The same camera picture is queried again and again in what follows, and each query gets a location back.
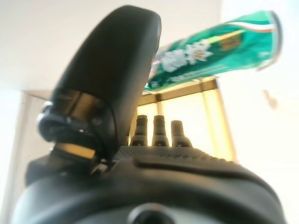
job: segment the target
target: black plastic casing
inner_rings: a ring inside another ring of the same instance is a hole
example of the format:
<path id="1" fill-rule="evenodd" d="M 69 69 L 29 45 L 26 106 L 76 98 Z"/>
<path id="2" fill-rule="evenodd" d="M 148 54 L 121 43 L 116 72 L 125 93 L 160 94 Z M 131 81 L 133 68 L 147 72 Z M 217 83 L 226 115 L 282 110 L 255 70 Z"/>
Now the black plastic casing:
<path id="1" fill-rule="evenodd" d="M 184 135 L 183 123 L 180 120 L 171 122 L 171 138 L 173 147 L 192 147 L 190 140 Z"/>
<path id="2" fill-rule="evenodd" d="M 138 115 L 136 120 L 135 134 L 131 139 L 130 146 L 148 145 L 148 119 L 146 115 Z"/>
<path id="3" fill-rule="evenodd" d="M 12 224 L 132 224 L 130 212 L 145 203 L 169 208 L 175 224 L 286 224 L 273 189 L 236 163 L 165 146 L 121 147 L 115 158 L 101 175 L 56 174 L 34 182 Z"/>
<path id="4" fill-rule="evenodd" d="M 160 34 L 160 17 L 152 11 L 123 6 L 110 13 L 84 41 L 56 86 L 53 105 L 40 119 L 41 135 L 47 141 L 101 148 L 112 158 L 148 81 Z M 88 102 L 80 101 L 83 95 Z M 80 116 L 74 116 L 79 101 Z M 63 131 L 50 132 L 53 125 Z"/>
<path id="5" fill-rule="evenodd" d="M 168 138 L 165 131 L 164 116 L 156 115 L 154 117 L 154 135 L 152 139 L 152 146 L 169 146 Z"/>

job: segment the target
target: green can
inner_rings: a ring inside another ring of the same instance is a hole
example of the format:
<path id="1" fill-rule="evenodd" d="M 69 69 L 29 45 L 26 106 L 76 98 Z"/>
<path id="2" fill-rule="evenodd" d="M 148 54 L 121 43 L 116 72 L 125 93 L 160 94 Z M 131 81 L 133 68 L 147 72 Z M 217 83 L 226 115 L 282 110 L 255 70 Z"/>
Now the green can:
<path id="1" fill-rule="evenodd" d="M 160 91 L 227 71 L 260 68 L 276 60 L 281 28 L 272 11 L 228 21 L 159 49 L 145 91 Z"/>

